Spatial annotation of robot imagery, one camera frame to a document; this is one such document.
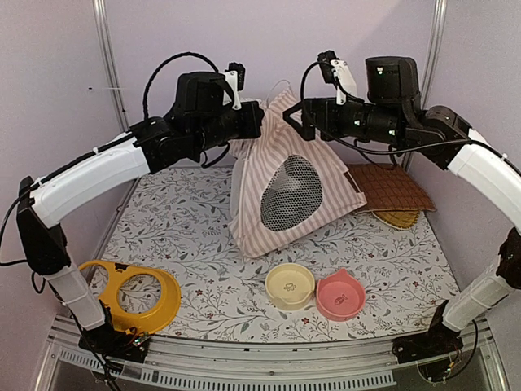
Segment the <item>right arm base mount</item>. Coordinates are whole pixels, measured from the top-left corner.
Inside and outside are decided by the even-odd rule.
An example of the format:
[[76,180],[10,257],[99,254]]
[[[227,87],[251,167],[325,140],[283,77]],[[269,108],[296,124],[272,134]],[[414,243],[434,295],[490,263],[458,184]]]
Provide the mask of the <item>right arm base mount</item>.
[[460,332],[455,332],[443,324],[443,313],[448,301],[436,308],[431,324],[426,332],[397,337],[392,341],[392,353],[398,363],[413,362],[433,358],[441,354],[456,352],[463,347]]

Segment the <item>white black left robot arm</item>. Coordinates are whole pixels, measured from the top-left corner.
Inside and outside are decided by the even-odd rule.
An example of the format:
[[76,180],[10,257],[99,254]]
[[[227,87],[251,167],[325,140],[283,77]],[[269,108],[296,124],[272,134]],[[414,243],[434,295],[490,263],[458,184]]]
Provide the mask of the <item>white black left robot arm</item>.
[[58,293],[103,353],[119,349],[120,334],[68,255],[61,221],[122,183],[180,160],[199,162],[207,150],[230,140],[260,137],[264,113],[258,102],[241,101],[243,84],[244,73],[232,68],[182,74],[166,115],[146,116],[54,173],[21,182],[16,223],[28,265]]

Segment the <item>white tent pole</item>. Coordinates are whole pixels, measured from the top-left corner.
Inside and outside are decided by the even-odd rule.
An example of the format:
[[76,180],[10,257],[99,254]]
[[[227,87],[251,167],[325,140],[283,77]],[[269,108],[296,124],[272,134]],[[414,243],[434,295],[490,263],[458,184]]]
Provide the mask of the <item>white tent pole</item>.
[[[277,81],[273,87],[271,88],[271,90],[269,91],[269,93],[266,95],[265,97],[265,102],[266,103],[270,103],[274,100],[274,98],[276,97],[276,95],[279,93],[279,92],[282,92],[284,91],[285,89],[289,89],[289,90],[292,90],[292,86],[291,86],[291,83],[287,80],[287,79],[281,79],[279,81]],[[135,90],[135,88],[129,88],[129,87],[109,87],[109,86],[103,86],[103,87],[89,87],[88,88],[89,91],[122,91],[122,90]]]

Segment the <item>pink striped pet tent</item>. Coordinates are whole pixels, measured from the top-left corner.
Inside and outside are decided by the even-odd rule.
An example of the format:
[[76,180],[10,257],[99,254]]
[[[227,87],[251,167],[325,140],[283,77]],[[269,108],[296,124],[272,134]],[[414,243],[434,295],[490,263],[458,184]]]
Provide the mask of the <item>pink striped pet tent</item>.
[[261,136],[230,144],[229,230],[245,257],[282,249],[366,205],[337,154],[322,140],[304,141],[283,120],[296,102],[287,87],[261,103]]

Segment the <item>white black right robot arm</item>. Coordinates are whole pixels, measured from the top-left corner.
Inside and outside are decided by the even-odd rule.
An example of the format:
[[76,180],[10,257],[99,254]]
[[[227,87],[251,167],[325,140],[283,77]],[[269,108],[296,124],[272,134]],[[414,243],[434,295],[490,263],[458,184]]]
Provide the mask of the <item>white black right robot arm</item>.
[[418,152],[465,182],[511,224],[492,264],[437,308],[420,343],[425,353],[437,355],[453,335],[520,288],[520,170],[454,110],[422,108],[414,59],[366,59],[365,99],[357,97],[347,62],[334,52],[322,52],[312,65],[334,86],[336,96],[306,97],[311,70],[305,69],[299,101],[283,113],[302,139],[320,136],[372,156]]

